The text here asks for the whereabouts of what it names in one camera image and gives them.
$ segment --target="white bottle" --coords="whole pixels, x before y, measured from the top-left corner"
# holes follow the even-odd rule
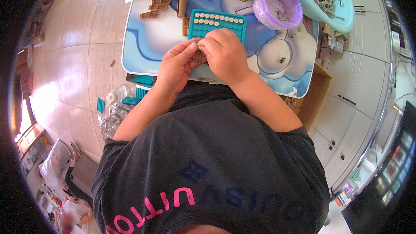
[[[108,95],[107,95],[107,101],[109,104],[107,106],[110,106],[114,102],[120,102],[122,99],[127,97],[128,91],[125,85],[120,85],[115,89],[112,89]]]

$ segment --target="person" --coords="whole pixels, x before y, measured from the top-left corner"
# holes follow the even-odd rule
[[[227,86],[188,82],[197,47]],[[228,29],[163,56],[155,85],[106,139],[91,192],[112,234],[317,233],[329,209],[312,140]]]
[[[81,225],[86,234],[95,234],[98,226],[94,220],[94,213],[86,200],[66,195],[62,202],[63,212],[59,216],[59,227],[62,232],[70,233],[75,223]]]
[[[70,164],[68,171],[65,175],[65,179],[64,182],[65,184],[68,186],[68,189],[70,190],[70,193],[72,194],[72,196],[76,198],[80,198],[82,200],[86,200],[90,206],[92,206],[92,198],[86,194],[85,192],[83,192],[77,185],[75,185],[72,182],[72,171],[74,170],[76,164],[78,163],[79,159],[81,158],[81,151],[78,149],[78,147],[76,147],[76,145],[71,142],[71,147],[72,147],[72,153],[74,155],[74,159],[72,161],[72,163]]]

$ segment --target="dark gray t-shirt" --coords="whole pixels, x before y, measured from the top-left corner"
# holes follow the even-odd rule
[[[305,128],[275,133],[240,106],[189,106],[131,142],[107,139],[92,184],[102,232],[317,233],[329,191]]]

